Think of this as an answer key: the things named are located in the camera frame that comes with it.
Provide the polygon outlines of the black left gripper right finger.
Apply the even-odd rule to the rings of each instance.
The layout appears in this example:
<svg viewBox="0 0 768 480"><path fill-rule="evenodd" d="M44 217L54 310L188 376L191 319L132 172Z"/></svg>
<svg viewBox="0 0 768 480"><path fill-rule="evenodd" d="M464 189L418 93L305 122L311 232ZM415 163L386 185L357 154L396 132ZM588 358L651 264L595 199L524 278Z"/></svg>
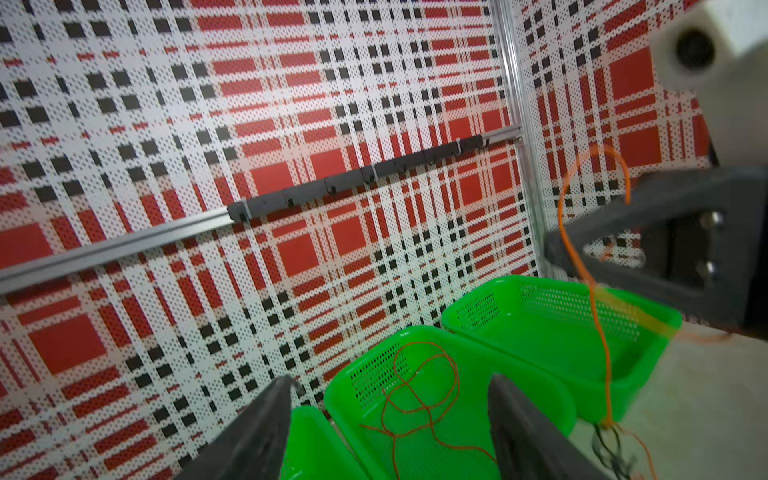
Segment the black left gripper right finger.
<svg viewBox="0 0 768 480"><path fill-rule="evenodd" d="M488 416L503 479L604 479L602 473L509 378L488 387Z"/></svg>

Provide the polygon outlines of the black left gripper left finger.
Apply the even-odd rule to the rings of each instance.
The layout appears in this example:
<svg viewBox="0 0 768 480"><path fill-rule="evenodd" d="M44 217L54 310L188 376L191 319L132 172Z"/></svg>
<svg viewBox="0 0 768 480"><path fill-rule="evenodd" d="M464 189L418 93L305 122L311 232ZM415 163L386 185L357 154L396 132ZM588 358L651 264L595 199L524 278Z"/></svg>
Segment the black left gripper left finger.
<svg viewBox="0 0 768 480"><path fill-rule="evenodd" d="M180 479L277 479L291 423L291 394L300 384L278 377L183 468Z"/></svg>

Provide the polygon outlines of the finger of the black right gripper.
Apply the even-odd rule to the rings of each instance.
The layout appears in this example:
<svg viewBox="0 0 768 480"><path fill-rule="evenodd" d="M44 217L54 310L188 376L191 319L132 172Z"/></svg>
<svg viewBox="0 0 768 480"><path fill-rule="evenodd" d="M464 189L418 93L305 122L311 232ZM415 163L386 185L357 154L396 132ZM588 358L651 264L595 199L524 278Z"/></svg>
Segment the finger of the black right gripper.
<svg viewBox="0 0 768 480"><path fill-rule="evenodd" d="M750 283L767 252L767 170L719 167L646 176L615 200L565 226L601 283L710 322L742 327ZM585 246L624 231L641 235L639 268L601 262Z"/></svg>

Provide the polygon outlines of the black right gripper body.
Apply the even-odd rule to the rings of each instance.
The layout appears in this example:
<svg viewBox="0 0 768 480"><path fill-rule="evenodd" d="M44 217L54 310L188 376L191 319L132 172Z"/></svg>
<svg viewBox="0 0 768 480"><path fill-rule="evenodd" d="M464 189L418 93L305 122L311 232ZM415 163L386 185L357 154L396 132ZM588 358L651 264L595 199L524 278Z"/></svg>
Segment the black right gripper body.
<svg viewBox="0 0 768 480"><path fill-rule="evenodd" d="M750 283L749 298L746 306L743 334L746 336L767 335L767 252L762 251L755 275Z"/></svg>

